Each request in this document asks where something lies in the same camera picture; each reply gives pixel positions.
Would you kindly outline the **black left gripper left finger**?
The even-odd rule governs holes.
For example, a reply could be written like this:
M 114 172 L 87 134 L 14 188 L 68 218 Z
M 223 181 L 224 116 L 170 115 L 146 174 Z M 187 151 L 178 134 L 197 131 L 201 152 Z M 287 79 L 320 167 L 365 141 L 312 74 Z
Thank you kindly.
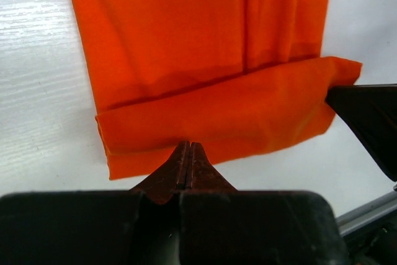
M 129 191 L 1 198 L 2 264 L 179 264 L 177 190 L 190 145 Z

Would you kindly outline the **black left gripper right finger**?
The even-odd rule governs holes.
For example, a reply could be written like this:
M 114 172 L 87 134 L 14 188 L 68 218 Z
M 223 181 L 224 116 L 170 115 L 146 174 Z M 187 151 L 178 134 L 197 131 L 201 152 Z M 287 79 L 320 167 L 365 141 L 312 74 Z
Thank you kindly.
M 193 143 L 181 194 L 182 264 L 348 264 L 333 211 L 310 191 L 237 191 Z

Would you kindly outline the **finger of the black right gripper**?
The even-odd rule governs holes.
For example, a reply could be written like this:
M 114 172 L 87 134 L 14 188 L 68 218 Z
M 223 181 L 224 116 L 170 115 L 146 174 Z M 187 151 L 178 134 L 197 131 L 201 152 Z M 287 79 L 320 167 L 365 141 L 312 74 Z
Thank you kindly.
M 383 173 L 396 181 L 396 84 L 336 86 L 328 91 L 326 103 Z

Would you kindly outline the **orange t shirt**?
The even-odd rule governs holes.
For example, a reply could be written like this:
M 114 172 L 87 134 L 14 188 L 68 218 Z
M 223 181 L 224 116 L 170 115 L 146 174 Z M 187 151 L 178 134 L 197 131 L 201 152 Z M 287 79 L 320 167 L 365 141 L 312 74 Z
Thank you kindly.
M 180 141 L 213 164 L 294 146 L 360 76 L 321 55 L 328 0 L 72 3 L 111 179 L 151 173 Z

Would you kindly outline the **aluminium mounting rail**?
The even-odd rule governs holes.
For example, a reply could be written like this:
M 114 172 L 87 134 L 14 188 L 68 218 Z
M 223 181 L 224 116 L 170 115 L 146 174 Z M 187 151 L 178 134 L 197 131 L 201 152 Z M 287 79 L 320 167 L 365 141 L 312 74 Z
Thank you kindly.
M 392 192 L 337 217 L 339 233 L 349 235 L 393 212 L 396 212 L 396 186 Z

